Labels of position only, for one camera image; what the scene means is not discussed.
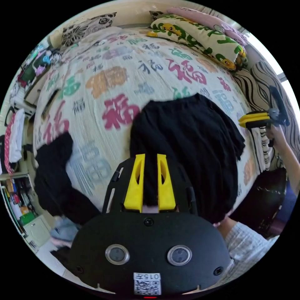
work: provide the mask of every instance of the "bedspread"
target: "bedspread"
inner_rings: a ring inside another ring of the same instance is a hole
[[[69,131],[74,145],[67,173],[73,187],[99,210],[113,172],[129,157],[132,120],[150,99],[164,101],[201,93],[237,125],[250,111],[227,70],[187,46],[148,38],[148,31],[145,27],[110,27],[87,36],[68,48],[61,64],[50,69],[38,100],[34,153]],[[45,113],[56,89],[59,93]],[[257,177],[248,132],[238,128],[246,147],[237,162],[235,207]]]

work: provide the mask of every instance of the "gray sleeve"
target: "gray sleeve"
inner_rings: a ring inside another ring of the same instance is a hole
[[[234,280],[247,272],[268,252],[277,239],[278,237],[266,240],[248,226],[238,222],[225,239],[233,267],[218,285]]]

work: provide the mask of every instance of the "striped curtain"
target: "striped curtain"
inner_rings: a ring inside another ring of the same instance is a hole
[[[234,75],[234,79],[243,91],[251,109],[268,110],[270,107],[277,108],[276,102],[269,90],[274,86],[279,91],[287,110],[290,125],[283,127],[286,140],[300,161],[300,132],[296,116],[291,102],[277,75],[265,62],[259,61],[248,70],[242,69]],[[271,158],[270,170],[282,167],[282,161],[277,152],[274,151]]]

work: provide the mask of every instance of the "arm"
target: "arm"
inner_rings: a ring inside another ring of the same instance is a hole
[[[274,139],[274,147],[280,154],[287,170],[291,188],[297,196],[300,191],[300,163],[288,145],[281,126],[275,127],[272,125],[271,129],[267,129],[267,136],[269,139]]]
[[[231,218],[227,217],[217,227],[218,231],[221,233],[224,239],[226,239],[226,236],[229,234],[229,232],[231,231],[231,229],[234,227],[236,223],[237,221],[234,221]]]

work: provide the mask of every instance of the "yellow bracket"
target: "yellow bracket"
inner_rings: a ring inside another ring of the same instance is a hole
[[[167,157],[157,155],[158,169],[158,211],[174,210],[176,207],[171,176],[168,168]]]
[[[241,127],[246,128],[246,123],[248,123],[248,122],[269,120],[269,119],[270,119],[270,117],[267,112],[259,112],[259,113],[253,113],[253,114],[242,116],[239,119],[238,123]]]
[[[131,178],[129,181],[124,207],[126,210],[136,210],[140,213],[143,208],[145,154],[135,157]]]

